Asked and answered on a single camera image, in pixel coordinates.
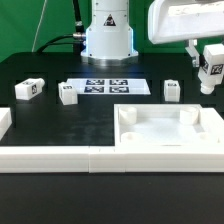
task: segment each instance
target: green screen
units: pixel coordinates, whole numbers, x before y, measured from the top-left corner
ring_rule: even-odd
[[[79,0],[85,28],[91,23],[91,0]],[[148,40],[147,16],[152,0],[130,0],[130,26],[134,29],[135,49],[139,53],[185,52],[184,43],[152,45]],[[17,52],[31,52],[44,0],[0,0],[0,61]],[[64,34],[75,32],[72,0],[48,0],[40,26],[36,48]],[[200,40],[205,44],[220,39]],[[46,51],[72,52],[72,46],[52,46]]]

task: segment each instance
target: white plastic tray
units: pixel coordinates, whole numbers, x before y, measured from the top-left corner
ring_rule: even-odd
[[[136,124],[119,122],[119,108],[137,108]],[[180,109],[197,108],[199,123],[184,126]],[[200,105],[115,105],[113,147],[1,147],[0,172],[224,172],[224,121]],[[122,142],[125,132],[141,141]],[[217,141],[197,140],[198,133]]]

